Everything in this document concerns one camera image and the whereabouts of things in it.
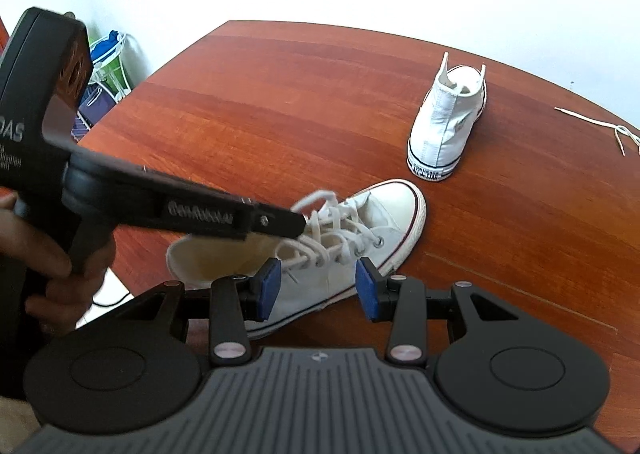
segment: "white floor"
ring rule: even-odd
[[[100,291],[94,295],[94,301],[100,304],[112,304],[116,301],[119,301],[129,290],[121,283],[120,279],[116,277],[116,275],[111,271],[111,269],[107,270],[107,275],[104,276],[104,282]],[[133,296],[129,294],[125,297],[119,304],[110,308],[101,308],[99,306],[93,305],[89,309],[87,313],[78,321],[76,328],[91,322],[92,320],[98,318],[101,315],[109,312],[115,307],[120,306],[131,300]]]

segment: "loose shoelace on table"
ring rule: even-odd
[[[620,150],[622,151],[622,156],[626,156],[625,155],[625,148],[623,147],[622,141],[620,140],[620,137],[619,137],[618,134],[620,133],[620,134],[623,134],[624,136],[628,136],[638,146],[638,154],[640,154],[640,136],[638,136],[636,134],[633,134],[625,126],[619,126],[617,124],[610,124],[609,122],[601,122],[599,120],[594,120],[593,118],[587,118],[586,116],[583,116],[582,114],[574,113],[573,111],[569,111],[569,110],[566,110],[566,109],[563,109],[563,108],[555,108],[555,109],[557,111],[561,111],[564,114],[570,114],[571,116],[575,116],[576,118],[580,118],[581,120],[584,120],[585,122],[591,122],[592,124],[596,124],[597,126],[610,127],[611,129],[613,129],[615,134],[616,134],[616,140],[618,141],[618,145],[620,146]]]
[[[324,206],[319,211],[313,210],[308,217],[305,215],[307,232],[297,239],[283,239],[275,250],[275,255],[282,261],[283,268],[306,268],[310,266],[324,266],[334,260],[340,264],[349,264],[364,253],[369,243],[380,247],[384,241],[365,225],[358,215],[358,209],[353,199],[338,203],[335,192],[319,190],[305,196],[292,206],[292,212],[300,212],[303,208],[324,199]],[[339,241],[338,244],[325,246],[328,238]],[[294,257],[281,259],[283,248],[294,251]]]

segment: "brown wooden tabletop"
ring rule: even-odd
[[[486,64],[488,103],[453,176],[432,184],[409,172],[406,142],[445,50],[451,66]],[[401,272],[432,288],[470,280],[594,348],[611,374],[597,427],[631,452],[640,443],[640,156],[627,140],[624,158],[612,130],[554,106],[619,120],[543,79],[437,44],[228,22],[140,84],[82,144],[284,207],[319,188],[345,197],[413,181],[430,212]],[[168,279],[175,238],[120,228],[115,273],[134,294]],[[352,298],[262,343],[380,350],[388,330]],[[201,348],[204,337],[194,326],[189,340]],[[445,346],[444,326],[433,325],[431,349]]]

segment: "black cable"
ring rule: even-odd
[[[98,308],[111,308],[113,306],[117,306],[118,304],[120,304],[123,300],[125,300],[129,295],[131,295],[130,291],[127,291],[126,294],[124,294],[124,296],[117,302],[114,302],[113,304],[100,304],[99,302],[96,302],[94,300],[94,306],[97,306]]]

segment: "shoe sole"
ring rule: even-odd
[[[476,123],[478,121],[478,118],[480,118],[482,113],[484,113],[484,107],[486,105],[486,80],[482,82],[482,92],[483,92],[482,105],[478,110],[478,114],[476,114],[476,119],[474,120],[474,123]],[[431,93],[431,89],[429,89],[429,91],[427,91],[427,94],[424,95],[425,99],[427,98],[427,96],[429,96],[429,93]],[[411,150],[411,137],[409,137],[409,140],[406,142],[406,164],[409,167],[409,170],[412,172],[412,174],[414,174],[414,176],[417,176],[418,178],[423,179],[425,181],[437,182],[437,181],[442,181],[444,179],[447,179],[449,176],[451,176],[451,174],[453,173],[453,170],[456,168],[461,158],[462,158],[462,153],[460,153],[460,156],[458,156],[453,162],[443,165],[441,167],[434,167],[420,161],[418,157],[414,154],[414,152]]]
[[[405,262],[406,258],[414,249],[415,243],[417,243],[418,238],[422,234],[422,229],[424,228],[424,223],[427,218],[427,203],[424,199],[424,196],[422,195],[422,192],[420,192],[420,189],[418,189],[418,187],[415,186],[413,183],[403,179],[392,179],[392,180],[376,183],[375,185],[371,187],[367,187],[366,189],[363,189],[360,192],[356,192],[353,196],[350,196],[350,197],[355,197],[359,194],[362,194],[363,192],[372,190],[375,187],[379,187],[387,183],[401,183],[409,187],[414,193],[415,211],[414,211],[414,217],[412,219],[412,222],[409,225],[408,232],[404,235],[404,238],[402,238],[402,241],[400,241],[398,246],[396,246],[396,249],[378,267],[380,274],[383,276],[389,275],[391,272],[398,269],[403,262]],[[347,288],[346,290],[343,290],[340,293],[337,293],[336,295],[330,297],[329,299],[320,301],[314,304],[313,306],[300,310],[299,312],[294,313],[293,315],[286,317],[283,320],[274,322],[269,326],[265,326],[263,328],[256,328],[251,331],[248,331],[247,334],[249,335],[249,338],[251,340],[258,340],[258,339],[264,338],[268,335],[271,335],[273,332],[277,331],[279,328],[286,326],[287,324],[293,322],[296,319],[299,319],[302,316],[305,316],[309,313],[323,310],[324,308],[326,308],[327,306],[330,306],[331,304],[335,304],[336,302],[340,302],[341,300],[344,300],[356,295],[356,293],[357,292],[355,289],[355,280],[354,280],[354,284],[350,288]]]

